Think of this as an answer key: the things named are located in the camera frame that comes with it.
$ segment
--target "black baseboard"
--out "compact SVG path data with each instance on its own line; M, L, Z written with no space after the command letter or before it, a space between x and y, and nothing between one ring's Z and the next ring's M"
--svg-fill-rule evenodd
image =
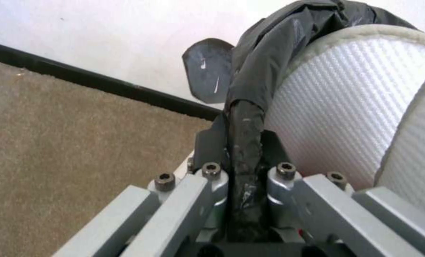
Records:
M212 121L220 113L217 109L197 104L196 102L75 68L2 45L0 45L0 62L25 68L36 73L51 75L61 80L95 88L118 96L142 101L180 114Z

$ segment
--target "gray rectangular beam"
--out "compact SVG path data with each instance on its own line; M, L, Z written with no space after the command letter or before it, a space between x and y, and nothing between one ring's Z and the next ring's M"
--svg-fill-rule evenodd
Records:
M385 187L356 192L352 198L425 254L425 213Z
M291 193L283 202L298 210L316 241L338 237L358 256L422 256L324 175L295 182Z
M213 204L211 183L187 174L121 257L174 256L183 241L195 241Z
M158 207L156 194L128 186L54 256L116 256Z

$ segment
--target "white carbon fiber texture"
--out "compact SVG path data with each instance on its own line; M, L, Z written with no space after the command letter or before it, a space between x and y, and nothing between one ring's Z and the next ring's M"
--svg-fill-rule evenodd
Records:
M425 210L425 84L402 119L377 185Z
M374 174L425 81L425 35L366 25L311 44L289 67L265 128L304 175L339 171L355 187Z

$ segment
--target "white wall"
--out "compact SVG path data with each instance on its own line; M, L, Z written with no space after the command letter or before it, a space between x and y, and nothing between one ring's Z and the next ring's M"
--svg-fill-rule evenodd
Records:
M0 0L0 44L196 101L181 55L293 0ZM367 0L425 31L425 0Z

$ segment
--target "black tarp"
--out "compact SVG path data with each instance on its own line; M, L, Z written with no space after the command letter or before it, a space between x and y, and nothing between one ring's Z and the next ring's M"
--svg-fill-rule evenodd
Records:
M387 24L414 28L380 8L338 0L287 5L249 28L231 51L231 84L222 126L232 178L229 241L267 241L265 182L259 179L265 112L294 57L312 41L343 28Z

